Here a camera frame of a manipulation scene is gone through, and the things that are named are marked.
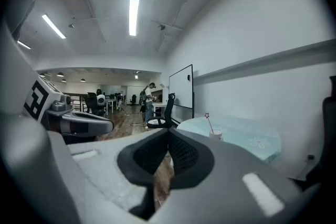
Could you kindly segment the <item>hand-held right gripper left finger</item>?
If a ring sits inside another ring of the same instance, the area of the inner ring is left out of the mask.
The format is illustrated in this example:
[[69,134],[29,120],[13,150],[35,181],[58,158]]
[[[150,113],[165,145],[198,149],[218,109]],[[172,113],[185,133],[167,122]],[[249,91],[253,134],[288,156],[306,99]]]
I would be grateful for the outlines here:
[[128,181],[117,164],[119,153],[136,142],[149,144],[164,133],[156,129],[118,139],[66,145],[48,132],[48,223],[168,223],[155,211],[146,187]]

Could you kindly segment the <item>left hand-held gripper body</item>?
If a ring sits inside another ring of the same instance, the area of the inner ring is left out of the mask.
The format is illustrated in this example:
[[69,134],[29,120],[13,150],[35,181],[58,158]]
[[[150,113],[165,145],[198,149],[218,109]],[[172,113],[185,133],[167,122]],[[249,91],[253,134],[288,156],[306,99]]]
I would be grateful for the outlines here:
[[60,133],[67,144],[89,142],[88,123],[71,119],[75,111],[70,96],[41,76],[27,96],[23,114],[37,120],[46,130]]

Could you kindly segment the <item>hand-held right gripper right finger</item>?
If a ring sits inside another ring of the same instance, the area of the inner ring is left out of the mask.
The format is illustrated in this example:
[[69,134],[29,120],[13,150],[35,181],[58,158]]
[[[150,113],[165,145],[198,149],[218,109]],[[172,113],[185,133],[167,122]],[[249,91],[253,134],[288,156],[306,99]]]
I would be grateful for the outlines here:
[[175,176],[152,223],[293,223],[300,190],[247,150],[170,130]]

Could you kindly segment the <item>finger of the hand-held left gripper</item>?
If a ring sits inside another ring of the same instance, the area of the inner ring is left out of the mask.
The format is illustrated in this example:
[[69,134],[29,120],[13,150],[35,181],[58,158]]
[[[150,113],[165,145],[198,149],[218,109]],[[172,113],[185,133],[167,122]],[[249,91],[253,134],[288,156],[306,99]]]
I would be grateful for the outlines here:
[[46,111],[46,129],[63,136],[96,137],[113,130],[113,123],[101,116],[74,110]]

